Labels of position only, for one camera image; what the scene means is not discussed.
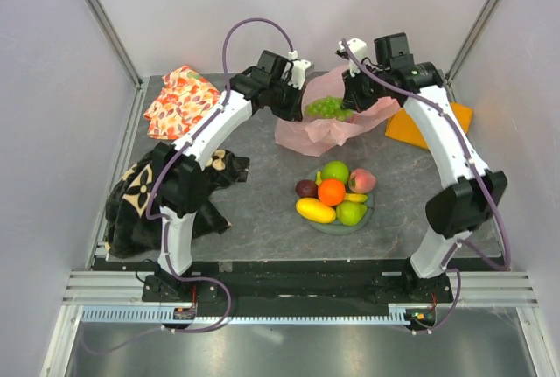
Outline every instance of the green grapes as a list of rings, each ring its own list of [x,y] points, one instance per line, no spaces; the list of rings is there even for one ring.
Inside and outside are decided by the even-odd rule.
[[[319,99],[311,103],[305,108],[305,114],[309,117],[317,117],[319,119],[336,119],[344,122],[352,117],[352,110],[343,109],[340,105],[342,99],[328,95],[324,99]]]

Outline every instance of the yellow mango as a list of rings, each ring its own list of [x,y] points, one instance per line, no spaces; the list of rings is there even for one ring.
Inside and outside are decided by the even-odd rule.
[[[364,203],[365,201],[368,200],[368,196],[367,195],[363,195],[361,193],[346,193],[346,195],[344,195],[344,200],[349,200],[350,202],[358,202],[359,204]]]
[[[336,220],[336,212],[315,198],[301,198],[296,204],[296,211],[310,221],[330,224]]]

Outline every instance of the peach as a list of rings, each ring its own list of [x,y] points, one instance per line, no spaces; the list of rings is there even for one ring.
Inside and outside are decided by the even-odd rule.
[[[354,193],[368,193],[374,190],[377,178],[365,169],[356,169],[350,173],[348,187]]]

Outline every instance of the orange cloth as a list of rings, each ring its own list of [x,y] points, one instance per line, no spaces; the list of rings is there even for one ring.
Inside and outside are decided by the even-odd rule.
[[[451,103],[451,110],[463,132],[467,133],[473,119],[473,110],[455,102]],[[428,150],[422,132],[403,108],[388,120],[385,136]]]
[[[168,73],[165,87],[143,116],[150,121],[148,136],[179,139],[220,99],[220,92],[189,66]]]

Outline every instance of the marble surface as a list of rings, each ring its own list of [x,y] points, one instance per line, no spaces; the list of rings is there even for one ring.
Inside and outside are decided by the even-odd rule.
[[[220,90],[224,76],[206,77]],[[151,77],[144,109],[158,96],[163,82]],[[133,164],[157,142],[140,120],[132,150]],[[241,125],[222,145],[251,160],[248,181],[216,191],[211,200],[233,226],[222,235],[192,242],[197,261],[406,258],[418,247],[428,226],[426,201],[441,187],[427,150],[384,136],[385,124],[334,147],[322,157],[307,157],[275,143],[276,118],[265,109]],[[295,184],[309,171],[339,159],[363,167],[378,178],[375,210],[366,227],[349,235],[327,235],[312,228],[295,211]],[[472,241],[487,255],[499,255],[496,233],[483,226]],[[459,256],[472,255],[462,249]]]

